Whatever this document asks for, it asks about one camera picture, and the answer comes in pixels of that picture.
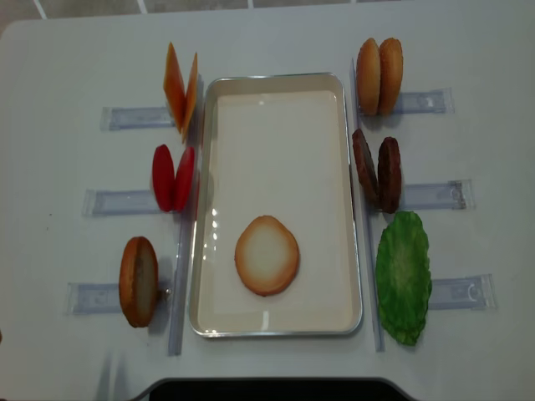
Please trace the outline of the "standing bread slice left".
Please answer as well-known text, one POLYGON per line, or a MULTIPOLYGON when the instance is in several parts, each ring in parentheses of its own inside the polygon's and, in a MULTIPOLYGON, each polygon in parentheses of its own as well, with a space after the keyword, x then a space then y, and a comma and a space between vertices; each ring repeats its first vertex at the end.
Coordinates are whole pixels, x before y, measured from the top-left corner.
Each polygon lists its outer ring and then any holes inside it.
POLYGON ((150 241, 132 237, 120 264, 120 307, 132 327, 148 327, 158 298, 158 261, 150 241))

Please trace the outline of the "left brown meat patty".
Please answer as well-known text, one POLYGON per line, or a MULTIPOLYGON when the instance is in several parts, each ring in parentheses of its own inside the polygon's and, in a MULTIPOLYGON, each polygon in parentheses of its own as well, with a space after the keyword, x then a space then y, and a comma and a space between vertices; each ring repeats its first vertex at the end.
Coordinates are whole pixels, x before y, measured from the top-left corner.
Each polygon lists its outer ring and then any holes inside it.
POLYGON ((363 188, 365 199, 372 207, 377 208, 379 206, 379 191, 375 165, 362 129, 357 129, 352 134, 352 141, 359 183, 363 188))

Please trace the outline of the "green lettuce leaf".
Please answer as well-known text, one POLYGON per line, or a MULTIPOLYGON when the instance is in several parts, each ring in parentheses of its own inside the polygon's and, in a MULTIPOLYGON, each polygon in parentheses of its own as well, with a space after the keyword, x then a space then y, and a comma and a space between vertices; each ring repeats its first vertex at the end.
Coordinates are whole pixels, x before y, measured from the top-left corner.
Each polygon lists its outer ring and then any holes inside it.
POLYGON ((380 322, 398 343, 414 347, 425 328, 432 292, 429 239, 419 215, 399 211, 383 230, 375 267, 380 322))

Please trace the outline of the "right orange cheese slice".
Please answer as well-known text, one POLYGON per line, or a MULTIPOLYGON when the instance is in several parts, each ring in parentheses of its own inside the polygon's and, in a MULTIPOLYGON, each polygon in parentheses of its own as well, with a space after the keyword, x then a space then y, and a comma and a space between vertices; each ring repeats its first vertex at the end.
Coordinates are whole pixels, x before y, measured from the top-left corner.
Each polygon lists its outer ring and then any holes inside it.
POLYGON ((193 112, 196 107, 196 95, 197 95, 197 53, 195 53, 193 63, 191 66, 191 72, 189 76, 187 91, 186 91, 186 108, 184 113, 183 127, 181 131, 181 142, 185 144, 188 136, 189 126, 192 119, 193 112))

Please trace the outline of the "left bun slice top right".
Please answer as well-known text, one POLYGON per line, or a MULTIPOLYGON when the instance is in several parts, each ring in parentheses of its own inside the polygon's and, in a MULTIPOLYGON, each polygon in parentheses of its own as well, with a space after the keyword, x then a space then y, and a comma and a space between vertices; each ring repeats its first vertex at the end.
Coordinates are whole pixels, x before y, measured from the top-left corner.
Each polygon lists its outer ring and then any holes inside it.
POLYGON ((376 115, 380 98, 380 51, 373 38, 368 38, 359 50, 356 89, 362 112, 376 115))

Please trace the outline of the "clear acrylic rack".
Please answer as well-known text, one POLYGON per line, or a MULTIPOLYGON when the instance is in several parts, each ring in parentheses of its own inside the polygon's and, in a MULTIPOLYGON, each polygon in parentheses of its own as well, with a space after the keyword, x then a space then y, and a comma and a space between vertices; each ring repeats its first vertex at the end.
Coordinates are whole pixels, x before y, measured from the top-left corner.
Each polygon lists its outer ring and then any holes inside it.
MULTIPOLYGON (((406 185, 401 193, 401 208, 408 211, 467 210, 475 207, 470 180, 453 180, 440 184, 406 185)), ((369 274, 374 345, 377 352, 385 350, 384 330, 380 323, 377 289, 375 285, 376 250, 371 229, 371 209, 363 206, 364 242, 369 274)), ((484 274, 455 279, 431 281, 432 310, 497 308, 492 275, 484 274)))
MULTIPOLYGON (((201 165, 201 135, 204 121, 204 88, 198 82, 196 110, 190 126, 188 145, 195 150, 193 181, 185 209, 176 217, 178 240, 176 267, 171 279, 160 282, 163 306, 168 309, 169 342, 171 356, 182 352, 183 331, 186 320, 186 299, 189 271, 193 262, 193 248, 196 231, 196 209, 201 165)), ((172 126, 170 113, 164 107, 149 108, 104 108, 101 129, 163 128, 172 126)), ((82 215, 85 217, 130 216, 158 214, 151 190, 87 190, 82 215)), ((68 284, 66 312, 73 315, 120 312, 119 286, 114 283, 70 283, 68 284)))

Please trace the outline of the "orange cheese slice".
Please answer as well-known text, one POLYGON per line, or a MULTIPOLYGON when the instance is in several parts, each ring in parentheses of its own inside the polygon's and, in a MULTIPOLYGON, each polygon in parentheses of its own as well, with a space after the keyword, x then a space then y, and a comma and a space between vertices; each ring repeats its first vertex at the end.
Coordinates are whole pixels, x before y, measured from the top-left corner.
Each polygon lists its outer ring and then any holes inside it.
POLYGON ((193 112, 196 107, 196 95, 197 95, 197 53, 195 53, 193 63, 191 66, 191 72, 189 76, 187 91, 186 91, 186 108, 184 113, 183 127, 181 131, 181 142, 185 144, 188 136, 189 126, 192 119, 193 112))
POLYGON ((176 128, 182 134, 186 107, 186 91, 176 51, 172 43, 169 43, 167 49, 163 89, 176 128))

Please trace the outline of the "left clear acrylic rack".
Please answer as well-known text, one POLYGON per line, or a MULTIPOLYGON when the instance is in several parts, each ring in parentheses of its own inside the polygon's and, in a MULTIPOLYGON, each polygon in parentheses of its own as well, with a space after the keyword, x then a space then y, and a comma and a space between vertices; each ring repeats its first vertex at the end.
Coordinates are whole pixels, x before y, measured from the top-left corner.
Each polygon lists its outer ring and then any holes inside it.
MULTIPOLYGON (((196 110, 190 126, 188 145, 195 150, 193 181, 185 209, 176 217, 178 240, 176 267, 171 279, 160 282, 163 306, 168 309, 169 342, 171 356, 182 352, 183 331, 186 320, 186 299, 189 271, 193 262, 193 248, 196 231, 196 209, 201 165, 201 135, 204 121, 204 88, 198 82, 196 110)), ((149 108, 104 108, 101 129, 163 128, 172 126, 170 113, 164 107, 149 108)), ((85 217, 130 216, 158 214, 151 190, 87 190, 82 215, 85 217)), ((114 283, 70 283, 68 284, 66 312, 73 315, 120 312, 119 286, 114 283)))

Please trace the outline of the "right clear acrylic rack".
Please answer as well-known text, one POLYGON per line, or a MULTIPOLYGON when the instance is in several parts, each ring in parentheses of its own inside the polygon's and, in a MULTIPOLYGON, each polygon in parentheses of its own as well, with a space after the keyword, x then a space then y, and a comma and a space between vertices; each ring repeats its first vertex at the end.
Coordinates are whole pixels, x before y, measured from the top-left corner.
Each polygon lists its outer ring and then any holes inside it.
MULTIPOLYGON (((475 207, 470 180, 453 180, 440 184, 406 185, 401 193, 401 208, 408 211, 467 210, 475 207)), ((364 242, 369 274, 374 345, 377 352, 385 350, 384 330, 380 323, 377 289, 375 285, 376 250, 371 229, 371 209, 363 206, 364 242)), ((484 274, 455 279, 431 281, 432 310, 497 308, 492 275, 484 274)))

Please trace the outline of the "left red tomato slice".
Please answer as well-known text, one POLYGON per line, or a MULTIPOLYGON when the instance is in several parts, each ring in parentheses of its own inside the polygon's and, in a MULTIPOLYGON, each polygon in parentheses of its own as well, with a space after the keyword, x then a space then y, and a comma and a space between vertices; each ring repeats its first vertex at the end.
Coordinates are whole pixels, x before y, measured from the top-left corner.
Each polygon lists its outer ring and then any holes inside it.
POLYGON ((172 209, 174 174, 171 152, 166 145, 158 146, 152 161, 152 184, 156 202, 164 212, 172 209))

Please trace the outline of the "red tomato slice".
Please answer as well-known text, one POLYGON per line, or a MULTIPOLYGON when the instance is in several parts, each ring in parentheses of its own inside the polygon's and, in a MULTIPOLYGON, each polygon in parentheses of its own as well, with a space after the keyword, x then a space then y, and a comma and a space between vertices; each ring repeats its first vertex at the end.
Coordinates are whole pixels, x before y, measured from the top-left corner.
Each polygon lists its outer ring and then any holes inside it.
POLYGON ((192 187, 194 167, 195 150, 189 146, 183 152, 176 172, 173 207, 177 212, 181 212, 186 206, 192 187))
POLYGON ((172 209, 174 174, 171 152, 166 145, 158 146, 152 161, 152 184, 156 202, 164 212, 172 209))

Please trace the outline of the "right red tomato slice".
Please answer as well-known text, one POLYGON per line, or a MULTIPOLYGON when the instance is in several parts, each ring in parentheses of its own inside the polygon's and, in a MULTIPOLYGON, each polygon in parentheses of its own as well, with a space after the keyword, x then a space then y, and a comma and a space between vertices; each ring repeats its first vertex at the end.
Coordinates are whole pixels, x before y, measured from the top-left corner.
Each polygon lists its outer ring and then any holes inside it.
POLYGON ((189 146, 183 152, 176 172, 173 207, 177 212, 181 212, 186 206, 192 187, 194 167, 195 150, 189 146))

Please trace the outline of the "bread slice on tray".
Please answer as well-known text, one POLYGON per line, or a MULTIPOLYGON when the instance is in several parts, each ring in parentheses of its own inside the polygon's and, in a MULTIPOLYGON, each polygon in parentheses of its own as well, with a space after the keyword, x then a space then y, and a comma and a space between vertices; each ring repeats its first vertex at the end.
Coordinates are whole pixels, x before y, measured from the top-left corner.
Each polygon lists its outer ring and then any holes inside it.
POLYGON ((273 216, 255 218, 239 236, 234 261, 243 285, 268 297, 283 292, 298 274, 300 251, 293 233, 273 216))

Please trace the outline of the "right brown meat patty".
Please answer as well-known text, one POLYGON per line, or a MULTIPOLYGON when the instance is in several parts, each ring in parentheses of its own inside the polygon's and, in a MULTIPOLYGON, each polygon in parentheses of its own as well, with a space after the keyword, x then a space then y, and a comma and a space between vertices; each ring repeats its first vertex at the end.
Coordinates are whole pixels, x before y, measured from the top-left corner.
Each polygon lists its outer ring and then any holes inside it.
POLYGON ((400 151, 393 137, 386 137, 379 150, 378 182, 381 210, 395 213, 399 208, 402 190, 400 151))

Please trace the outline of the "bun slice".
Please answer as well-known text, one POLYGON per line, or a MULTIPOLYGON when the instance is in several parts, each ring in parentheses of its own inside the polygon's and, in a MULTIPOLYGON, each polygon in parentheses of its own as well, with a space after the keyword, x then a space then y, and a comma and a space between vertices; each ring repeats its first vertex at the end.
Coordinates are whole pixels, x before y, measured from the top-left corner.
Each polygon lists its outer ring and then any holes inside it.
POLYGON ((368 38, 359 50, 356 89, 362 112, 376 115, 380 98, 380 51, 373 38, 368 38))
POLYGON ((380 101, 381 115, 390 114, 400 93, 403 78, 403 52, 397 38, 387 38, 380 45, 380 101))

